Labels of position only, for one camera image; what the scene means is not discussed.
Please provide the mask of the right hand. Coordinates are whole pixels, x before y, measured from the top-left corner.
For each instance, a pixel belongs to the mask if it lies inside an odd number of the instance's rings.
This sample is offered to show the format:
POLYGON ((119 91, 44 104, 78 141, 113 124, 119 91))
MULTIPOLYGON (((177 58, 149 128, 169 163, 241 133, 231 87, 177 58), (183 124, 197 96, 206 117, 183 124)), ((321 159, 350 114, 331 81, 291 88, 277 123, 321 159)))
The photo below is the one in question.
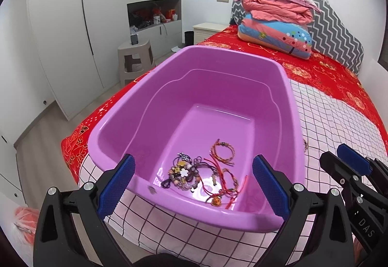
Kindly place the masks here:
POLYGON ((368 256, 368 253, 365 251, 365 249, 363 248, 362 244, 358 241, 358 239, 354 240, 353 246, 354 246, 354 253, 355 253, 355 264, 359 264, 366 259, 366 257, 368 256))

